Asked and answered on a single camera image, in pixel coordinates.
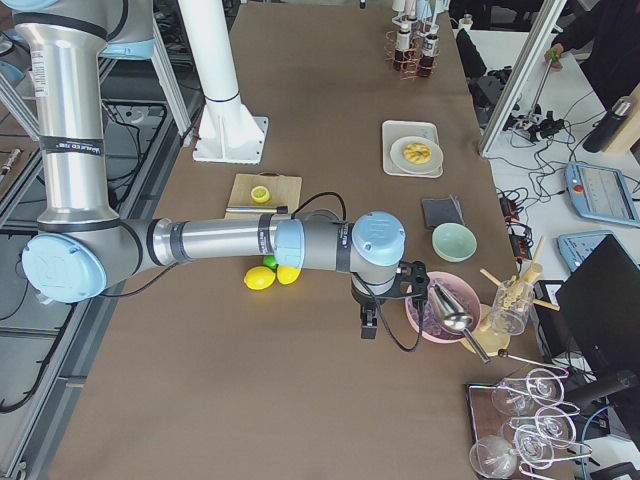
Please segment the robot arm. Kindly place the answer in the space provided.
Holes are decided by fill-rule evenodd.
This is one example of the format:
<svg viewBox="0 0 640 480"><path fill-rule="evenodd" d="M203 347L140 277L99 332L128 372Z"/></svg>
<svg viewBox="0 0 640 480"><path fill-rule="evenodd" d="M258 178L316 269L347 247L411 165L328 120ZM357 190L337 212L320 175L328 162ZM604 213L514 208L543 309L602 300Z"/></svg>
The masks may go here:
<svg viewBox="0 0 640 480"><path fill-rule="evenodd" d="M424 311L426 268L404 260L404 227L383 211L355 222L325 210L186 222L122 219L108 201L98 61L152 56L152 4L13 1L10 9L30 49L45 174L47 206L22 253L36 290L75 303L155 267L273 255L281 265L349 274L365 339L384 324L382 303L401 298L403 285Z"/></svg>

